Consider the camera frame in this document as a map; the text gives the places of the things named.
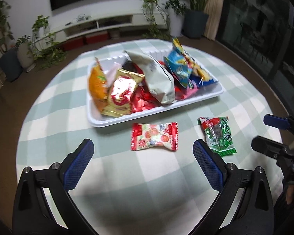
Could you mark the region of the right hand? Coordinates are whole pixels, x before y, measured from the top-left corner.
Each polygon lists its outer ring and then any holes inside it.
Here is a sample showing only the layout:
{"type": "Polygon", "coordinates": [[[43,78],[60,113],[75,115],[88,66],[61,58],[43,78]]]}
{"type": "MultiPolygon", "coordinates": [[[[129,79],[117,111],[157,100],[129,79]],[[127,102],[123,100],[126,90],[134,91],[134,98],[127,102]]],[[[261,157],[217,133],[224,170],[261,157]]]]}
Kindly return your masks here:
{"type": "Polygon", "coordinates": [[[293,196],[294,196],[294,184],[289,184],[286,191],[286,203],[288,205],[290,205],[291,202],[293,201],[293,196]]]}

